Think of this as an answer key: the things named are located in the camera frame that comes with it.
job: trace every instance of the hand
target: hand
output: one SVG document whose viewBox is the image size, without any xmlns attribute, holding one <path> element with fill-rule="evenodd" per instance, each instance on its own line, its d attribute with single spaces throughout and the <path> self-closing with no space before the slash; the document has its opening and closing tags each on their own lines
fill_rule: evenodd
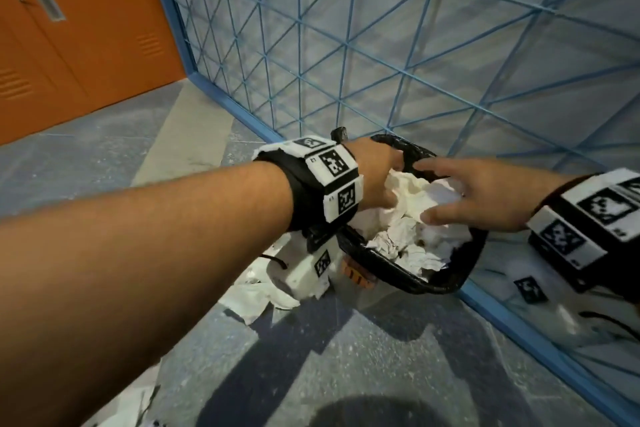
<svg viewBox="0 0 640 427">
<path fill-rule="evenodd" d="M 497 232 L 523 230 L 543 199 L 577 177 L 495 159 L 433 157 L 419 160 L 413 167 L 452 176 L 463 185 L 463 199 L 425 210 L 420 215 L 425 223 L 462 223 Z"/>
<path fill-rule="evenodd" d="M 355 156 L 359 172 L 364 176 L 364 197 L 358 210 L 396 206 L 396 195 L 385 189 L 385 180 L 390 169 L 402 171 L 402 151 L 374 142 L 368 137 L 345 142 L 344 146 Z"/>
</svg>

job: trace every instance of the black trash bin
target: black trash bin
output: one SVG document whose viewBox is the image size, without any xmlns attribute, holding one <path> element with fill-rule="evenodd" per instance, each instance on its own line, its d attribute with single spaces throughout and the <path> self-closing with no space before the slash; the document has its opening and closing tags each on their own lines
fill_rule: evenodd
<svg viewBox="0 0 640 427">
<path fill-rule="evenodd" d="M 332 138 L 340 142 L 346 139 L 346 131 L 344 128 L 337 128 L 332 132 Z M 440 178 L 433 172 L 421 172 L 413 169 L 414 162 L 435 156 L 433 152 L 395 135 L 379 134 L 374 135 L 371 139 L 402 150 L 404 153 L 404 172 L 411 172 L 428 181 Z M 380 255 L 376 250 L 367 248 L 367 240 L 352 227 L 348 225 L 342 227 L 337 231 L 336 236 L 342 251 L 378 277 L 379 280 L 410 294 L 450 294 L 456 292 L 465 283 L 486 242 L 486 231 L 475 228 L 469 228 L 469 231 L 472 240 L 456 248 L 451 254 L 451 261 L 447 268 L 435 272 L 428 282 Z"/>
</svg>

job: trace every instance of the blue frame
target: blue frame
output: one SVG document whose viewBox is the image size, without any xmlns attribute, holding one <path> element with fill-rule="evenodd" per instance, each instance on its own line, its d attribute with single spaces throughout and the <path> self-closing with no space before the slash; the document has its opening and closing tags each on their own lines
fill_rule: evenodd
<svg viewBox="0 0 640 427">
<path fill-rule="evenodd" d="M 452 51 L 456 51 L 457 49 L 460 49 L 468 44 L 471 44 L 472 42 L 475 42 L 479 39 L 482 39 L 496 31 L 500 31 L 501 29 L 508 27 L 512 24 L 515 24 L 521 20 L 527 19 L 529 18 L 529 24 L 527 24 L 527 26 L 525 27 L 522 35 L 520 36 L 520 39 L 518 40 L 518 42 L 516 43 L 516 46 L 514 47 L 514 49 L 512 49 L 510 56 L 508 56 L 508 58 L 510 58 L 517 50 L 517 46 L 519 46 L 519 44 L 522 42 L 524 35 L 526 32 L 528 32 L 528 30 L 531 29 L 531 26 L 533 26 L 533 23 L 531 21 L 535 21 L 535 19 L 537 17 L 539 17 L 541 14 L 548 14 L 551 16 L 555 16 L 558 18 L 563 18 L 563 19 L 567 19 L 567 20 L 571 20 L 572 22 L 578 23 L 578 24 L 583 24 L 583 25 L 587 25 L 593 28 L 596 28 L 598 30 L 602 30 L 605 32 L 608 32 L 609 34 L 614 34 L 617 35 L 619 37 L 624 37 L 627 38 L 629 40 L 633 40 L 636 42 L 640 42 L 640 37 L 635 35 L 635 34 L 630 34 L 628 32 L 616 29 L 616 28 L 612 28 L 612 27 L 608 27 L 608 26 L 604 26 L 602 24 L 598 24 L 598 23 L 593 23 L 591 21 L 587 21 L 584 19 L 580 19 L 580 18 L 576 18 L 576 17 L 572 17 L 572 16 L 567 16 L 565 14 L 562 14 L 560 12 L 557 11 L 558 6 L 564 2 L 565 0 L 544 0 L 542 2 L 542 4 L 538 5 L 538 4 L 532 4 L 532 3 L 528 3 L 528 2 L 524 2 L 524 1 L 520 1 L 520 0 L 502 0 L 505 2 L 511 2 L 514 3 L 516 5 L 520 5 L 523 6 L 524 8 L 528 9 L 525 13 L 523 13 L 523 15 L 514 18 L 510 21 L 507 21 L 503 24 L 500 24 L 496 27 L 493 27 L 487 31 L 485 31 L 482 34 L 476 35 L 475 37 L 473 37 L 472 39 L 469 39 L 466 42 L 462 42 L 448 50 L 445 50 L 439 54 L 436 55 L 432 55 L 429 56 L 425 59 L 422 59 L 416 63 L 411 63 L 411 59 L 412 59 L 412 55 L 413 55 L 413 51 L 415 49 L 415 45 L 417 42 L 417 38 L 418 35 L 420 33 L 420 27 L 422 26 L 422 21 L 424 20 L 424 15 L 428 9 L 428 5 L 429 5 L 429 1 L 430 0 L 426 0 L 425 5 L 424 5 L 424 10 L 422 11 L 422 17 L 420 18 L 420 24 L 416 29 L 416 33 L 415 36 L 413 38 L 413 43 L 412 43 L 412 47 L 411 47 L 411 51 L 410 51 L 410 56 L 409 58 L 407 58 L 406 63 L 404 65 L 404 67 L 400 68 L 400 67 L 395 67 L 391 64 L 389 64 L 388 62 L 385 62 L 373 55 L 370 55 L 368 53 L 366 53 L 365 51 L 360 50 L 359 48 L 355 47 L 354 45 L 352 45 L 352 42 L 360 35 L 362 34 L 364 31 L 366 31 L 367 29 L 369 29 L 370 27 L 372 27 L 373 25 L 377 24 L 377 22 L 379 22 L 380 20 L 382 20 L 383 18 L 385 18 L 386 16 L 388 16 L 391 12 L 393 12 L 394 10 L 396 10 L 398 7 L 400 7 L 402 4 L 404 4 L 405 2 L 407 2 L 408 0 L 401 0 L 398 3 L 395 4 L 395 6 L 393 6 L 391 9 L 389 9 L 386 13 L 384 13 L 383 15 L 381 15 L 379 18 L 377 18 L 376 20 L 374 20 L 373 22 L 371 22 L 370 24 L 368 24 L 368 26 L 364 27 L 363 29 L 361 29 L 360 31 L 358 31 L 356 34 L 350 34 L 351 32 L 351 15 L 353 13 L 353 3 L 354 0 L 351 0 L 351 3 L 349 4 L 349 22 L 348 22 L 348 29 L 347 29 L 347 33 L 346 33 L 346 37 L 345 40 L 340 40 L 338 38 L 336 38 L 335 36 L 326 33 L 325 31 L 313 27 L 311 25 L 309 25 L 308 23 L 306 23 L 303 20 L 304 15 L 306 14 L 306 12 L 308 12 L 308 10 L 313 7 L 313 5 L 318 1 L 318 0 L 314 0 L 310 6 L 302 11 L 301 10 L 301 4 L 300 4 L 300 0 L 298 0 L 298 13 L 297 13 L 297 17 L 293 18 L 287 14 L 284 14 L 283 12 L 277 10 L 276 8 L 270 6 L 269 4 L 267 4 L 267 2 L 263 1 L 263 0 L 251 0 L 252 2 L 254 2 L 255 6 L 253 8 L 253 10 L 251 11 L 249 17 L 247 17 L 247 20 L 245 20 L 245 22 L 242 24 L 242 26 L 239 27 L 238 31 L 236 31 L 236 26 L 235 24 L 232 23 L 232 31 L 233 31 L 233 43 L 231 44 L 231 46 L 229 47 L 228 52 L 224 55 L 224 57 L 220 58 L 220 54 L 218 52 L 218 45 L 217 43 L 215 43 L 216 46 L 216 52 L 218 54 L 216 54 L 217 58 L 213 58 L 210 55 L 207 55 L 204 53 L 204 49 L 203 45 L 200 44 L 200 42 L 198 41 L 198 43 L 200 44 L 199 48 L 195 48 L 196 50 L 198 50 L 200 52 L 200 57 L 204 59 L 205 64 L 206 64 L 206 59 L 210 59 L 212 62 L 216 63 L 218 65 L 218 71 L 216 72 L 216 74 L 211 77 L 211 80 L 207 80 L 204 76 L 202 76 L 199 72 L 198 72 L 198 67 L 197 67 L 197 61 L 195 61 L 194 56 L 193 56 L 193 51 L 192 51 L 192 42 L 188 41 L 187 38 L 187 33 L 186 33 L 186 29 L 185 26 L 183 24 L 183 21 L 180 17 L 180 12 L 179 9 L 180 7 L 183 9 L 187 9 L 189 10 L 188 7 L 183 6 L 182 4 L 180 4 L 180 2 L 178 0 L 160 0 L 162 2 L 163 8 L 164 8 L 164 13 L 166 15 L 166 18 L 169 22 L 169 26 L 171 27 L 172 30 L 172 34 L 173 37 L 175 39 L 175 43 L 176 46 L 178 48 L 179 54 L 180 54 L 180 58 L 182 59 L 182 64 L 184 65 L 184 69 L 185 72 L 188 75 L 189 80 L 194 83 L 198 88 L 200 88 L 207 96 L 209 96 L 212 100 L 214 100 L 216 103 L 218 103 L 222 108 L 224 108 L 225 110 L 227 110 L 230 114 L 232 114 L 234 117 L 236 117 L 238 120 L 242 121 L 250 130 L 252 130 L 253 132 L 255 132 L 258 136 L 260 136 L 262 139 L 264 139 L 266 142 L 276 142 L 279 140 L 283 140 L 283 137 L 277 132 L 278 129 L 274 129 L 274 128 L 269 128 L 269 126 L 267 124 L 265 124 L 263 121 L 261 121 L 260 119 L 258 119 L 257 117 L 255 117 L 255 115 L 253 115 L 253 113 L 255 113 L 256 111 L 258 111 L 260 108 L 262 108 L 264 105 L 266 105 L 267 103 L 271 106 L 271 117 L 272 117 L 272 122 L 273 122 L 273 99 L 276 98 L 282 91 L 284 91 L 284 89 L 288 88 L 291 84 L 297 82 L 300 88 L 300 83 L 301 82 L 306 82 L 309 85 L 311 85 L 312 87 L 315 87 L 316 89 L 318 89 L 319 91 L 323 92 L 324 94 L 327 94 L 329 97 L 331 97 L 334 101 L 336 101 L 338 103 L 338 108 L 340 108 L 341 105 L 343 105 L 344 107 L 347 107 L 349 109 L 351 109 L 352 111 L 360 114 L 361 116 L 363 116 L 364 118 L 366 118 L 367 120 L 371 119 L 369 117 L 367 117 L 366 115 L 363 115 L 361 112 L 359 112 L 356 108 L 352 108 L 348 103 L 346 103 L 344 100 L 353 96 L 354 94 L 357 94 L 361 91 L 365 91 L 366 89 L 369 89 L 383 81 L 386 81 L 392 77 L 395 77 L 397 75 L 401 75 L 401 82 L 399 84 L 399 88 L 398 88 L 398 94 L 401 91 L 401 86 L 403 84 L 403 81 L 405 78 L 411 78 L 413 80 L 419 81 L 420 83 L 423 83 L 424 85 L 434 89 L 435 91 L 441 92 L 442 94 L 446 94 L 447 96 L 450 96 L 451 98 L 460 101 L 461 103 L 464 103 L 467 108 L 462 108 L 462 109 L 456 109 L 456 110 L 450 110 L 447 112 L 442 112 L 440 114 L 437 115 L 430 115 L 429 117 L 425 117 L 422 119 L 416 119 L 414 121 L 408 122 L 408 123 L 403 123 L 403 124 L 399 124 L 399 125 L 395 125 L 392 126 L 391 125 L 391 121 L 392 121 L 392 116 L 393 116 L 393 112 L 396 108 L 396 104 L 397 104 L 397 96 L 396 99 L 394 100 L 394 104 L 393 104 L 393 109 L 391 112 L 391 115 L 389 116 L 388 120 L 387 120 L 387 124 L 380 124 L 379 122 L 375 122 L 372 121 L 372 123 L 374 123 L 375 125 L 378 125 L 382 130 L 384 131 L 388 131 L 390 133 L 394 133 L 393 130 L 399 126 L 404 126 L 404 125 L 409 125 L 412 123 L 418 123 L 420 121 L 426 121 L 429 119 L 433 119 L 433 118 L 437 118 L 437 117 L 441 117 L 444 115 L 450 115 L 450 114 L 456 114 L 459 112 L 471 112 L 471 116 L 469 117 L 469 120 L 467 122 L 467 125 L 465 125 L 465 128 L 460 132 L 460 135 L 457 137 L 456 142 L 452 145 L 451 149 L 450 149 L 450 153 L 455 153 L 455 147 L 459 146 L 460 142 L 462 140 L 465 139 L 465 136 L 468 135 L 469 133 L 469 127 L 473 125 L 473 121 L 472 118 L 475 114 L 477 114 L 478 112 L 480 113 L 484 113 L 484 114 L 489 114 L 492 115 L 494 118 L 500 120 L 500 121 L 506 121 L 506 119 L 504 119 L 503 117 L 501 117 L 500 115 L 497 115 L 495 113 L 493 113 L 491 110 L 489 110 L 489 107 L 493 104 L 497 104 L 497 103 L 501 103 L 503 101 L 508 101 L 510 99 L 515 99 L 515 98 L 519 98 L 521 96 L 525 96 L 528 94 L 532 94 L 538 91 L 543 91 L 546 89 L 550 89 L 550 88 L 555 88 L 555 87 L 559 87 L 559 86 L 563 86 L 563 85 L 567 85 L 570 83 L 574 83 L 574 82 L 578 82 L 578 81 L 582 81 L 582 80 L 588 80 L 588 79 L 592 79 L 592 78 L 597 78 L 599 76 L 604 76 L 607 74 L 611 74 L 617 71 L 624 71 L 626 69 L 630 69 L 630 68 L 634 68 L 634 67 L 640 67 L 640 60 L 633 62 L 631 64 L 626 64 L 623 66 L 618 66 L 618 67 L 611 67 L 611 68 L 606 68 L 600 71 L 596 71 L 594 73 L 590 73 L 590 74 L 585 74 L 585 75 L 578 75 L 578 76 L 574 76 L 573 78 L 569 78 L 566 80 L 560 80 L 557 82 L 552 82 L 552 83 L 548 83 L 546 85 L 537 87 L 537 88 L 533 88 L 530 89 L 528 91 L 524 91 L 524 92 L 520 92 L 520 93 L 516 93 L 516 94 L 512 94 L 509 96 L 505 96 L 505 97 L 501 97 L 498 99 L 494 99 L 494 100 L 490 100 L 488 99 L 488 93 L 489 93 L 489 89 L 491 87 L 491 85 L 489 86 L 489 89 L 486 91 L 484 97 L 481 99 L 480 103 L 473 103 L 471 101 L 467 101 L 465 99 L 460 98 L 459 96 L 456 96 L 455 94 L 452 94 L 450 92 L 445 91 L 442 88 L 437 87 L 436 85 L 433 85 L 432 83 L 429 83 L 425 80 L 422 80 L 421 78 L 416 77 L 415 75 L 412 74 L 412 70 L 418 66 L 420 66 L 421 64 L 431 61 L 433 59 L 436 59 L 440 56 L 443 56 L 445 54 L 448 54 Z M 203 14 L 194 14 L 194 17 L 201 17 L 204 20 L 206 20 L 209 23 L 209 29 L 207 30 L 207 34 L 205 35 L 205 39 L 209 36 L 209 33 L 212 33 L 211 31 L 211 22 L 213 20 L 213 18 L 215 17 L 215 13 L 218 10 L 220 3 L 222 0 L 219 0 L 216 4 L 215 9 L 212 11 L 212 14 L 206 14 L 206 16 L 204 16 Z M 276 13 L 279 13 L 281 16 L 292 20 L 292 24 L 289 27 L 289 29 L 287 29 L 283 35 L 280 36 L 280 38 L 270 47 L 267 48 L 266 44 L 265 44 L 265 40 L 264 40 L 264 33 L 263 33 L 263 29 L 262 29 L 262 8 L 267 8 L 269 10 L 272 10 Z M 248 20 L 251 18 L 252 14 L 254 13 L 254 11 L 258 10 L 259 11 L 259 17 L 260 17 L 260 30 L 262 32 L 262 51 L 258 52 L 258 54 L 261 56 L 260 61 L 253 67 L 251 68 L 249 71 L 246 72 L 245 74 L 245 70 L 244 68 L 241 68 L 241 72 L 242 75 L 237 75 L 235 76 L 236 79 L 239 79 L 241 81 L 241 83 L 235 88 L 235 89 L 231 89 L 228 87 L 227 84 L 227 79 L 226 79 L 226 75 L 225 75 L 225 68 L 224 68 L 224 63 L 226 61 L 226 58 L 228 58 L 228 55 L 230 54 L 230 52 L 233 50 L 234 46 L 236 47 L 236 51 L 238 52 L 238 56 L 239 56 L 239 45 L 243 43 L 243 40 L 240 38 L 240 34 L 242 33 L 246 23 L 248 22 Z M 190 22 L 190 17 L 191 17 L 191 11 L 189 10 L 189 18 L 187 20 L 187 24 L 189 24 Z M 317 31 L 320 34 L 325 35 L 326 37 L 328 37 L 329 39 L 334 40 L 335 42 L 338 42 L 339 45 L 338 47 L 336 47 L 334 50 L 332 50 L 331 52 L 329 52 L 327 55 L 325 55 L 322 59 L 320 59 L 319 61 L 316 61 L 315 64 L 311 65 L 309 68 L 307 68 L 307 70 L 305 71 L 301 71 L 301 67 L 300 67 L 300 55 L 298 56 L 298 68 L 297 71 L 286 67 L 285 65 L 281 64 L 280 62 L 274 60 L 273 58 L 271 58 L 269 56 L 269 52 L 271 51 L 271 49 L 273 49 L 273 47 L 275 47 L 277 45 L 278 42 L 280 42 L 284 36 L 286 36 L 294 27 L 297 27 L 298 29 L 298 41 L 300 41 L 300 27 L 301 26 L 309 26 L 312 29 L 314 29 L 315 31 Z M 385 78 L 382 78 L 381 80 L 374 82 L 370 85 L 368 85 L 367 87 L 364 87 L 362 89 L 359 89 L 357 91 L 352 92 L 351 94 L 348 95 L 342 95 L 342 84 L 344 83 L 343 79 L 344 79 L 344 66 L 345 66 L 345 57 L 346 57 L 346 50 L 347 49 L 352 49 L 356 52 L 359 52 L 361 54 L 363 54 L 364 56 L 379 62 L 380 64 L 383 64 L 391 69 L 394 70 L 394 73 L 390 76 L 386 76 Z M 344 51 L 344 56 L 343 56 L 343 61 L 342 61 L 342 75 L 340 78 L 340 91 L 339 91 L 339 95 L 338 96 L 333 96 L 331 94 L 328 94 L 326 91 L 324 91 L 324 89 L 318 87 L 316 84 L 308 81 L 305 77 L 304 74 L 307 73 L 310 69 L 312 69 L 313 67 L 317 66 L 318 64 L 322 63 L 322 61 L 324 61 L 325 59 L 331 57 L 333 54 L 335 54 L 336 52 L 343 50 Z M 292 81 L 290 83 L 288 83 L 284 88 L 282 88 L 280 91 L 278 91 L 277 93 L 273 94 L 271 91 L 271 87 L 270 85 L 268 86 L 268 95 L 264 95 L 262 94 L 262 98 L 264 98 L 264 103 L 256 108 L 253 109 L 253 112 L 247 111 L 240 103 L 238 103 L 235 99 L 233 99 L 233 95 L 236 94 L 237 91 L 240 90 L 240 87 L 244 86 L 244 91 L 247 94 L 247 102 L 248 105 L 250 105 L 250 99 L 248 97 L 248 91 L 251 90 L 252 92 L 256 92 L 257 94 L 260 94 L 260 91 L 254 87 L 251 87 L 249 85 L 249 83 L 247 83 L 247 80 L 250 78 L 250 76 L 252 75 L 252 73 L 254 72 L 254 70 L 260 65 L 260 64 L 265 64 L 266 66 L 268 62 L 272 62 L 274 64 L 276 64 L 277 66 L 282 67 L 284 70 L 288 71 L 290 74 L 292 74 L 294 77 L 292 79 Z M 501 72 L 504 70 L 506 63 L 502 65 L 502 67 L 500 68 L 500 70 L 498 71 L 498 73 L 495 75 L 494 80 L 497 80 L 501 74 Z M 227 86 L 227 92 L 225 92 L 224 90 L 222 90 L 221 88 L 219 88 L 216 84 L 212 83 L 213 81 L 216 81 L 218 76 L 222 75 L 225 86 Z M 299 98 L 299 104 L 298 104 L 298 115 L 289 115 L 291 116 L 295 122 L 298 122 L 299 128 L 300 128 L 300 132 L 302 131 L 302 124 L 303 124 L 303 120 L 308 117 L 311 114 L 314 114 L 317 111 L 322 110 L 322 108 L 320 108 L 319 110 L 315 110 L 314 112 L 309 113 L 308 115 L 302 115 L 301 114 L 301 106 L 300 106 L 300 91 L 298 91 L 298 98 Z M 620 108 L 620 110 L 615 114 L 612 115 L 609 120 L 607 120 L 606 122 L 604 122 L 603 124 L 601 124 L 598 128 L 596 128 L 591 135 L 589 135 L 586 139 L 584 139 L 580 144 L 578 144 L 576 146 L 576 148 L 568 148 L 565 146 L 562 146 L 560 144 L 557 144 L 555 142 L 551 142 L 543 137 L 541 137 L 540 135 L 536 135 L 535 133 L 528 131 L 527 129 L 524 128 L 520 128 L 517 125 L 512 124 L 511 122 L 508 122 L 509 124 L 515 126 L 518 130 L 523 131 L 524 133 L 526 133 L 527 135 L 531 135 L 532 137 L 535 137 L 536 139 L 539 139 L 543 142 L 548 143 L 549 145 L 552 146 L 551 150 L 545 150 L 545 151 L 528 151 L 528 152 L 517 152 L 517 153 L 505 153 L 503 155 L 499 155 L 499 156 L 508 156 L 508 157 L 512 157 L 512 156 L 528 156 L 528 155 L 545 155 L 545 154 L 549 154 L 549 153 L 562 153 L 564 154 L 563 159 L 567 158 L 570 155 L 577 155 L 580 156 L 581 158 L 584 158 L 598 166 L 600 166 L 601 168 L 604 168 L 604 166 L 602 164 L 600 164 L 599 162 L 593 160 L 592 158 L 588 157 L 587 155 L 583 154 L 582 151 L 591 151 L 591 150 L 596 150 L 596 149 L 603 149 L 603 148 L 611 148 L 613 146 L 636 146 L 636 145 L 640 145 L 640 142 L 628 142 L 628 143 L 621 143 L 621 144 L 604 144 L 604 145 L 598 145 L 598 146 L 593 146 L 593 145 L 589 145 L 589 143 L 593 140 L 593 138 L 596 136 L 596 134 L 601 131 L 604 126 L 606 124 L 608 124 L 610 121 L 612 121 L 613 119 L 617 119 L 622 117 L 630 107 L 632 107 L 633 105 L 635 105 L 638 101 L 640 100 L 640 92 L 638 94 L 636 94 L 636 96 L 634 98 L 632 98 L 631 100 L 629 100 L 622 108 Z M 630 401 L 626 400 L 625 398 L 623 398 L 619 393 L 613 391 L 610 387 L 606 386 L 603 382 L 601 382 L 599 379 L 597 379 L 594 375 L 590 374 L 587 370 L 585 370 L 584 367 L 582 367 L 578 362 L 576 362 L 574 359 L 571 358 L 571 356 L 567 355 L 565 352 L 563 352 L 562 350 L 560 350 L 558 347 L 556 347 L 552 342 L 550 342 L 548 339 L 546 339 L 542 334 L 540 334 L 538 331 L 536 331 L 533 327 L 529 326 L 525 321 L 523 321 L 521 318 L 519 318 L 516 314 L 514 314 L 512 311 L 510 311 L 509 309 L 507 309 L 503 304 L 501 304 L 500 302 L 498 302 L 496 299 L 494 299 L 491 295 L 489 295 L 488 293 L 484 292 L 484 290 L 482 290 L 480 287 L 476 286 L 476 284 L 474 284 L 471 281 L 468 281 L 460 290 L 460 292 L 458 293 L 458 296 L 460 297 L 460 299 L 462 299 L 464 302 L 466 302 L 470 307 L 472 307 L 473 309 L 475 309 L 476 311 L 478 311 L 485 319 L 489 320 L 496 328 L 498 328 L 502 333 L 504 333 L 505 335 L 507 335 L 511 340 L 513 340 L 514 342 L 516 342 L 522 349 L 526 350 L 528 353 L 530 353 L 535 359 L 537 359 L 540 363 L 542 363 L 542 365 L 544 365 L 545 367 L 547 367 L 551 372 L 553 372 L 553 374 L 555 374 L 556 376 L 560 377 L 560 379 L 562 379 L 564 382 L 566 382 L 569 386 L 571 386 L 576 392 L 578 392 L 582 397 L 584 397 L 588 402 L 590 402 L 594 407 L 596 407 L 599 411 L 601 411 L 601 413 L 603 413 L 604 415 L 606 415 L 608 418 L 610 418 L 610 420 L 612 420 L 613 422 L 622 425 L 622 426 L 638 426 L 640 425 L 640 408 L 631 403 Z"/>
</svg>

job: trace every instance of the person's left hand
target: person's left hand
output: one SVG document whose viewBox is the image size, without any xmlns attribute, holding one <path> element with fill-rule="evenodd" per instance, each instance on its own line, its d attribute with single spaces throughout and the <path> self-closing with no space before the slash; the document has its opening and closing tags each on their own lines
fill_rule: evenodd
<svg viewBox="0 0 640 427">
<path fill-rule="evenodd" d="M 374 142 L 368 137 L 345 142 L 344 146 L 355 156 L 358 171 L 364 176 L 364 197 L 358 210 L 396 206 L 396 195 L 385 188 L 385 180 L 390 169 L 403 170 L 402 151 Z"/>
</svg>

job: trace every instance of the orange cabinet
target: orange cabinet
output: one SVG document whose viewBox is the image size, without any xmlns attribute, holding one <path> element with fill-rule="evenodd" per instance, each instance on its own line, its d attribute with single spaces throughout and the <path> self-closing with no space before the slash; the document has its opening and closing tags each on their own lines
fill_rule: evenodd
<svg viewBox="0 0 640 427">
<path fill-rule="evenodd" d="M 159 0 L 0 7 L 0 143 L 184 77 Z"/>
</svg>

